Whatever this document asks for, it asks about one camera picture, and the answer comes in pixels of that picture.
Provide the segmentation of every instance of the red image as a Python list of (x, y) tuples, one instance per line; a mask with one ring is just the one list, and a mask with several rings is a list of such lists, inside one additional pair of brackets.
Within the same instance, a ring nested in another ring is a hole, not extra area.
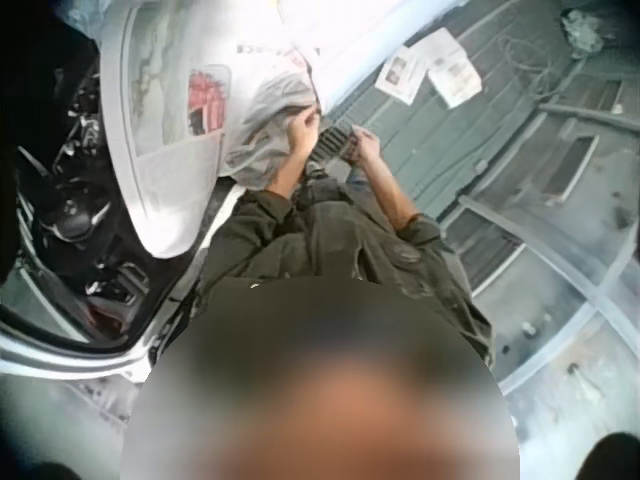
[[(224, 67), (216, 71), (228, 72)], [(216, 75), (194, 71), (189, 78), (189, 131), (192, 135), (215, 132), (224, 126), (227, 108), (228, 82)]]

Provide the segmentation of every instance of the folded newspaper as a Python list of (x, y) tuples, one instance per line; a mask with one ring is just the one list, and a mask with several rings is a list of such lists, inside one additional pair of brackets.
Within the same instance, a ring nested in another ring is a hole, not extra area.
[(427, 73), (423, 56), (407, 47), (400, 48), (382, 67), (376, 88), (411, 105)]
[(411, 105), (425, 73), (449, 108), (482, 91), (482, 79), (462, 46), (446, 28), (411, 48), (402, 47), (384, 65), (376, 87)]

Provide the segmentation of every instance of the olive jacket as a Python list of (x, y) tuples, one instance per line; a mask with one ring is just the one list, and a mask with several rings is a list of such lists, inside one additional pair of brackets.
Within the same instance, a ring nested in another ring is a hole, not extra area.
[(395, 232), (368, 189), (333, 179), (305, 185), (293, 201), (266, 191), (245, 193), (212, 239), (202, 309), (220, 285), (253, 288), (332, 275), (394, 288), (421, 302), (426, 321), (446, 320), (492, 364), (491, 324), (471, 303), (464, 270), (438, 225), (417, 216)]

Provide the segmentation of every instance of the man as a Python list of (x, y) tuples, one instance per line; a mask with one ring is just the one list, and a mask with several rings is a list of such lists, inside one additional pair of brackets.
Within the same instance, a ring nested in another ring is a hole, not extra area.
[(482, 363), (491, 327), (455, 255), (370, 132), (354, 128), (346, 184), (305, 172), (319, 122), (292, 120), (288, 159), (213, 237), (195, 318), (136, 402), (123, 480), (517, 478)]
[(380, 155), (380, 142), (354, 127), (347, 184), (311, 172), (318, 142), (312, 106), (290, 123), (291, 153), (264, 191), (247, 192), (214, 236), (202, 277), (203, 305), (221, 287), (255, 288), (301, 276), (357, 278), (397, 289), (429, 318), (452, 324), (490, 365), (489, 322), (473, 306), (460, 263), (438, 225), (402, 192)]

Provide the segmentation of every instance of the jacket sleeve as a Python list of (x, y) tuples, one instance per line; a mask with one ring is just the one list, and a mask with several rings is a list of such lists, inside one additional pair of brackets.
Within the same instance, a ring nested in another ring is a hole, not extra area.
[(465, 296), (466, 313), (460, 313), (459, 331), (491, 368), (495, 360), (493, 327), (473, 305), (471, 285), (464, 266), (456, 252), (442, 239), (440, 226), (425, 215), (417, 215), (398, 232), (398, 237), (421, 251), (435, 252), (444, 261), (451, 277)]
[(434, 220), (426, 215), (416, 215), (397, 234), (399, 238), (410, 243), (418, 250), (430, 248), (435, 251), (445, 261), (456, 282), (471, 297), (471, 285), (462, 262), (456, 252), (442, 239), (440, 226)]
[(290, 200), (271, 192), (247, 192), (240, 197), (211, 240), (202, 286), (217, 283), (269, 245), (291, 208)]

